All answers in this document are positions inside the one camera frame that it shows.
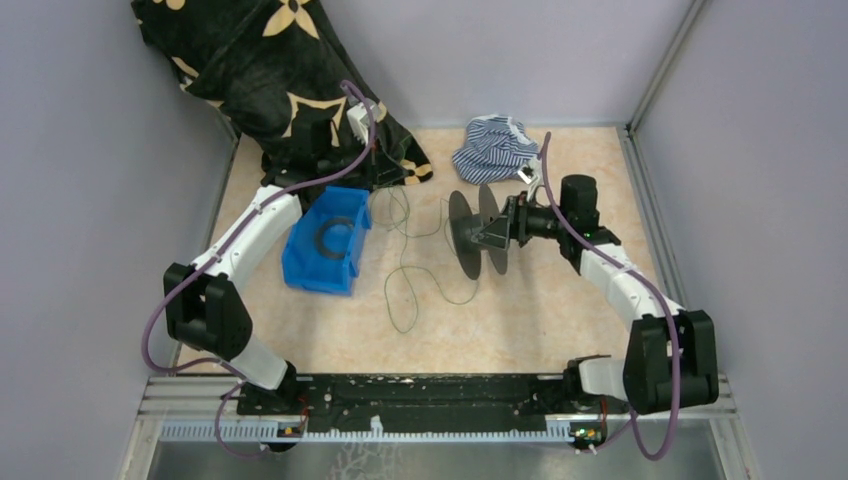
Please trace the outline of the black cable spool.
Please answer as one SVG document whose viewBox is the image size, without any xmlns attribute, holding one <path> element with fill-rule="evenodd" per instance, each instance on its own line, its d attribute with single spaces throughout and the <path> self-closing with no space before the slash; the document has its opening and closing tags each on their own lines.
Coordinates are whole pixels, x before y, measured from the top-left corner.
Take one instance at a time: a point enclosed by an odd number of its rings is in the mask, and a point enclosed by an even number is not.
<svg viewBox="0 0 848 480">
<path fill-rule="evenodd" d="M 486 195 L 495 199 L 491 188 L 486 184 L 479 187 L 479 195 Z M 481 249 L 473 243 L 473 221 L 476 219 L 477 213 L 471 210 L 462 192 L 455 190 L 451 193 L 448 213 L 454 251 L 464 274 L 471 280 L 479 279 L 482 268 L 482 252 L 486 251 L 495 271 L 500 275 L 505 275 L 508 271 L 508 250 Z"/>
</svg>

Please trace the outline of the blue plastic bin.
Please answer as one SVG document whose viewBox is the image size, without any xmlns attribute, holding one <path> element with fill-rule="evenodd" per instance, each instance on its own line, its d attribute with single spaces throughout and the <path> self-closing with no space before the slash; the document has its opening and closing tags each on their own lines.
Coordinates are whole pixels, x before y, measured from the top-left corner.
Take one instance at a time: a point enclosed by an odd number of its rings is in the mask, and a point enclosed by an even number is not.
<svg viewBox="0 0 848 480">
<path fill-rule="evenodd" d="M 329 186 L 292 227 L 281 255 L 285 284 L 294 289 L 350 296 L 372 217 L 370 193 Z"/>
</svg>

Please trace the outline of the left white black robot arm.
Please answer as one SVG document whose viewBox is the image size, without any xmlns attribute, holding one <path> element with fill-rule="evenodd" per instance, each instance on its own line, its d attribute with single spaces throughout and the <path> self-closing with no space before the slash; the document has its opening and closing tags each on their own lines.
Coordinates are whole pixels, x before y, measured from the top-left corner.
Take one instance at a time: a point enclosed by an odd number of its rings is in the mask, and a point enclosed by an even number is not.
<svg viewBox="0 0 848 480">
<path fill-rule="evenodd" d="M 302 217 L 301 191 L 328 185 L 353 172 L 377 140 L 377 117 L 363 104 L 348 111 L 366 137 L 361 153 L 341 171 L 287 187 L 260 187 L 224 236 L 190 264 L 172 264 L 163 276 L 164 298 L 150 319 L 166 320 L 168 335 L 207 352 L 218 363 L 261 389 L 260 399 L 277 414 L 292 411 L 300 399 L 297 370 L 255 333 L 241 287 L 277 240 Z"/>
</svg>

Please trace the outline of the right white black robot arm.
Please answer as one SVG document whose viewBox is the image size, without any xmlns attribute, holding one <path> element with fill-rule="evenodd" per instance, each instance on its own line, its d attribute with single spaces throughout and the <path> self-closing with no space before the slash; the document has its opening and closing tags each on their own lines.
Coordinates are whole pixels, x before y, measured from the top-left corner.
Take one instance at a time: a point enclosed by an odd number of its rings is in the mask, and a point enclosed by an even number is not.
<svg viewBox="0 0 848 480">
<path fill-rule="evenodd" d="M 621 359 L 595 355 L 570 361 L 563 398 L 576 412 L 588 412 L 602 396 L 628 403 L 647 415 L 714 403 L 719 378 L 712 319 L 690 311 L 643 283 L 643 273 L 628 258 L 620 239 L 600 223 L 597 183 L 587 175 L 561 180 L 560 202 L 542 206 L 527 191 L 498 205 L 490 187 L 478 190 L 478 213 L 455 192 L 449 201 L 452 241 L 464 273 L 480 275 L 487 252 L 495 270 L 505 274 L 511 242 L 554 240 L 561 256 L 595 286 L 629 332 Z"/>
</svg>

